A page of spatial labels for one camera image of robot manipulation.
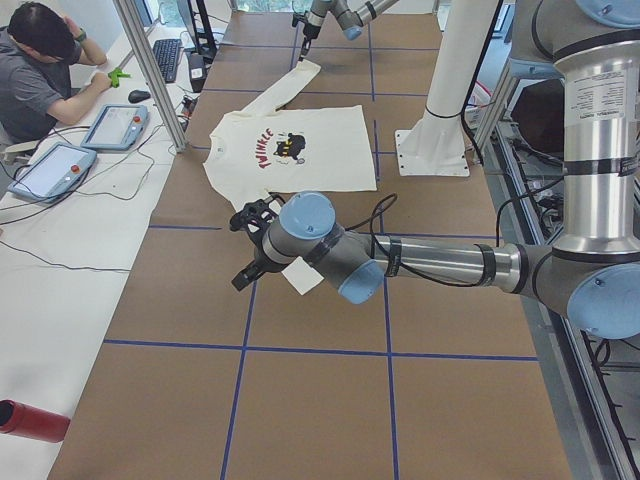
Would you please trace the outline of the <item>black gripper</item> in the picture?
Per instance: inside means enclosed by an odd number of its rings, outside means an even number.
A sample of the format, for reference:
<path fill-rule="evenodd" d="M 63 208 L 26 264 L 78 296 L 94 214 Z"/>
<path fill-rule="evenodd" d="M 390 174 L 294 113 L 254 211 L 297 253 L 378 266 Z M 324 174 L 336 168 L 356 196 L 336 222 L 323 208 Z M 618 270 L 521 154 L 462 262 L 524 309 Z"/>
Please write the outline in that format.
<path fill-rule="evenodd" d="M 246 267 L 237 273 L 231 280 L 236 290 L 243 290 L 265 273 L 279 273 L 285 269 L 285 265 L 272 260 L 264 251 L 261 238 L 253 238 L 254 260 L 250 267 Z"/>
<path fill-rule="evenodd" d="M 305 36 L 300 54 L 298 57 L 298 61 L 303 61 L 308 54 L 308 41 L 312 41 L 318 38 L 320 33 L 320 27 L 311 23 L 306 23 L 303 29 L 303 34 Z"/>

